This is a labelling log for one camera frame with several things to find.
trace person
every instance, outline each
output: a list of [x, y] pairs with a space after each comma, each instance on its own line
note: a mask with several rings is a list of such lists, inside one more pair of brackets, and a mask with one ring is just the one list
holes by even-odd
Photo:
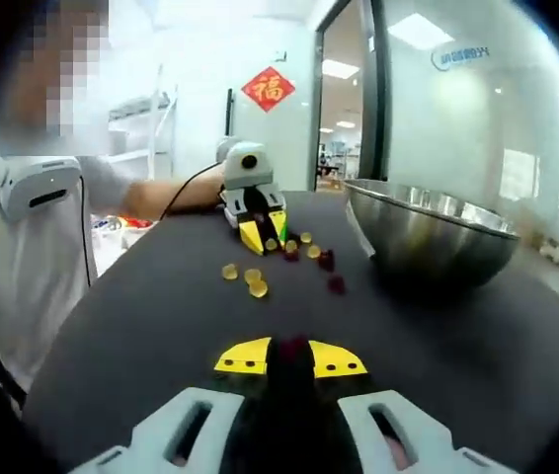
[[[0, 156], [8, 162], [19, 159], [13, 155], [74, 156], [71, 148], [79, 148], [73, 138], [66, 144], [59, 132], [57, 101], [49, 97], [67, 79], [67, 51], [72, 70], [81, 70], [77, 66], [96, 40], [94, 32], [101, 33], [108, 7], [101, 0], [51, 3], [44, 25], [35, 26], [21, 42], [11, 73], [3, 80]], [[26, 392], [60, 326], [96, 277], [90, 213], [157, 220], [181, 188], [130, 179], [105, 158], [75, 157], [83, 182], [69, 190], [65, 200], [18, 222], [7, 220], [0, 205], [0, 360]], [[221, 184], [220, 169], [198, 176], [169, 211], [218, 204]], [[81, 218], [83, 205], [86, 219]]]

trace robotic arm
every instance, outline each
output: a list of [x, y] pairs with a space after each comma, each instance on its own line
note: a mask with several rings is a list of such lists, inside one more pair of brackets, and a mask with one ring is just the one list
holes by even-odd
[[455, 448], [445, 425], [374, 386], [350, 351], [270, 337], [223, 353], [207, 388], [186, 388], [132, 430], [129, 446], [70, 474], [138, 472], [517, 474]]
[[286, 203], [264, 145], [229, 137], [218, 146], [216, 159], [225, 162], [224, 214], [242, 242], [258, 255], [264, 255], [269, 239], [284, 248]]

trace person's arm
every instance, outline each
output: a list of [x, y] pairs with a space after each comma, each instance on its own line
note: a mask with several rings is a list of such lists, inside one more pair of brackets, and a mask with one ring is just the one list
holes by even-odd
[[[97, 157], [79, 157], [89, 202], [97, 213], [158, 220], [183, 183], [135, 181], [116, 172], [110, 163]], [[218, 204], [223, 182], [217, 167], [194, 178], [177, 197], [169, 212], [208, 208]]]
[[[222, 183], [220, 173], [207, 172], [194, 178], [168, 209], [168, 213], [216, 206]], [[133, 183], [123, 200], [124, 213], [139, 219], [158, 220], [182, 185], [165, 181]]]

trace door frame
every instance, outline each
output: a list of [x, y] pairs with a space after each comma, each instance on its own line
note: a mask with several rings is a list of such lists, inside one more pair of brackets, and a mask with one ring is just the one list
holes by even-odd
[[[323, 90], [323, 42], [326, 30], [352, 0], [337, 0], [315, 31], [313, 61], [314, 87], [310, 123], [308, 155], [308, 183], [315, 191], [319, 142], [321, 133], [321, 99]], [[359, 2], [360, 28], [365, 41], [362, 72], [362, 128], [360, 141], [359, 177], [387, 180], [389, 147], [391, 142], [391, 81], [389, 44], [385, 29], [384, 0], [356, 0]], [[369, 44], [373, 41], [373, 50]]]

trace ceiling light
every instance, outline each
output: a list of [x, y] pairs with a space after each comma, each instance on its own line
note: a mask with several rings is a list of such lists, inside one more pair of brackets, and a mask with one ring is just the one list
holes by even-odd
[[431, 23], [419, 13], [414, 13], [387, 29], [394, 37], [407, 42], [415, 49], [433, 49], [453, 41], [442, 29]]
[[348, 79], [359, 72], [359, 70], [359, 67], [332, 59], [324, 59], [321, 64], [321, 72], [327, 76], [338, 77], [339, 79]]

